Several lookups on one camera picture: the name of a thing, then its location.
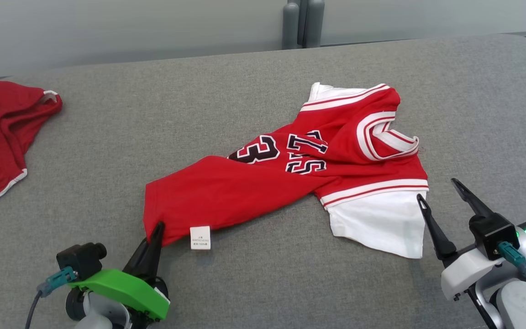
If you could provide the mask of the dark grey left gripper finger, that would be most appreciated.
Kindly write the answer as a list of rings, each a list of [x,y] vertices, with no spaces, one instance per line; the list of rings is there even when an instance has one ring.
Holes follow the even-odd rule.
[[[159,258],[162,250],[165,223],[158,222],[149,238],[144,238],[135,250],[123,272],[142,280],[157,278]]]

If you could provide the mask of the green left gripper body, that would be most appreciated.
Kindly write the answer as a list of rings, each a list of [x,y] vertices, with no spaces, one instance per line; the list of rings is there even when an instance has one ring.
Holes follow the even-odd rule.
[[[74,329],[150,329],[166,319],[166,289],[116,269],[68,283],[65,312]]]

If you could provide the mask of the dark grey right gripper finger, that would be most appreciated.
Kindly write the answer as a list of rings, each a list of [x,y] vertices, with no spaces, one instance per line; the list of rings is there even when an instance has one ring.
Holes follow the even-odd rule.
[[[455,244],[447,238],[443,230],[437,224],[432,215],[432,210],[422,194],[417,194],[417,202],[420,207],[426,227],[430,232],[436,257],[441,262],[453,262],[457,256]]]
[[[476,196],[463,183],[461,183],[459,179],[451,178],[451,183],[453,184],[453,187],[456,189],[460,198],[469,204],[476,218],[489,218],[494,213],[494,211],[486,206],[486,204],[484,204],[484,202],[482,202],[478,196]]]

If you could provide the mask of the grey double partition post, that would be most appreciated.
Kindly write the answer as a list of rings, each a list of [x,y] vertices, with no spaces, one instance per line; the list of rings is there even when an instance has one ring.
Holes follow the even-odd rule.
[[[282,50],[319,48],[324,0],[287,0],[283,7]]]

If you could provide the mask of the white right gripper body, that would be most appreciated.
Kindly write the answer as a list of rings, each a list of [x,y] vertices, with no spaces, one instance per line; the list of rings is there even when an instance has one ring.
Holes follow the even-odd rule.
[[[481,290],[497,286],[501,283],[504,262],[503,257],[489,260],[480,250],[474,248],[460,255],[441,273],[442,293],[451,301],[473,285],[479,285]]]

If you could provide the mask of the red white jersey shirt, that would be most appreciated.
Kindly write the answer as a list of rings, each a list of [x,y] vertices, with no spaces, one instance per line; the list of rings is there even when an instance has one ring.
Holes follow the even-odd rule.
[[[166,246],[194,227],[231,227],[314,194],[335,237],[419,260],[425,222],[417,197],[429,187],[418,137],[392,129],[399,105],[387,84],[314,83],[292,123],[148,183],[148,240],[159,223]]]

